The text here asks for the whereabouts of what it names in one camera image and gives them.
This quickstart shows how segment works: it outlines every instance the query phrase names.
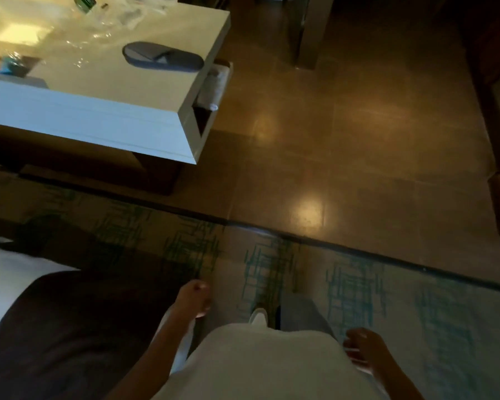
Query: person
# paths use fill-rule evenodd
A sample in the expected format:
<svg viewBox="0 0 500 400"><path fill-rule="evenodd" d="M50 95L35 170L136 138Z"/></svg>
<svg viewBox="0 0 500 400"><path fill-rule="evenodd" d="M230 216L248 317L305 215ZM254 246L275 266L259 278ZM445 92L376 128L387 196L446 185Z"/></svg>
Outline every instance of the person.
<svg viewBox="0 0 500 400"><path fill-rule="evenodd" d="M183 286L148 350L105 400L381 398L355 367L371 373L391 400L423 399L375 332L350 329L340 346L321 331L270 329L262 309L248 324L213 330L171 374L189 324L210 303L207 283Z"/></svg>

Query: white shoe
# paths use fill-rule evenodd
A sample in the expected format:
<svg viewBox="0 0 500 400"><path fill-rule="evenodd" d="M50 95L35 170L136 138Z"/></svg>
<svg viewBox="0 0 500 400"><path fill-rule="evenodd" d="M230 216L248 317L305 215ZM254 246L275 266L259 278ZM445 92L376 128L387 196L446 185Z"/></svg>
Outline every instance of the white shoe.
<svg viewBox="0 0 500 400"><path fill-rule="evenodd" d="M268 327L269 317L267 316L267 311L261 307L255 309L248 323L258 327Z"/></svg>

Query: tile floor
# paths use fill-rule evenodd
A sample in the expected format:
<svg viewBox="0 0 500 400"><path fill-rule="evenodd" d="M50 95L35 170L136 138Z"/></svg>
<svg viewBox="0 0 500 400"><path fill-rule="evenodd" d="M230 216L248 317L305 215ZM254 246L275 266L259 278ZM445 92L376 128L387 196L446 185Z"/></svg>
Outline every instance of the tile floor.
<svg viewBox="0 0 500 400"><path fill-rule="evenodd" d="M456 28L339 7L305 71L280 2L233 0L234 75L199 164L142 198L500 283L494 161Z"/></svg>

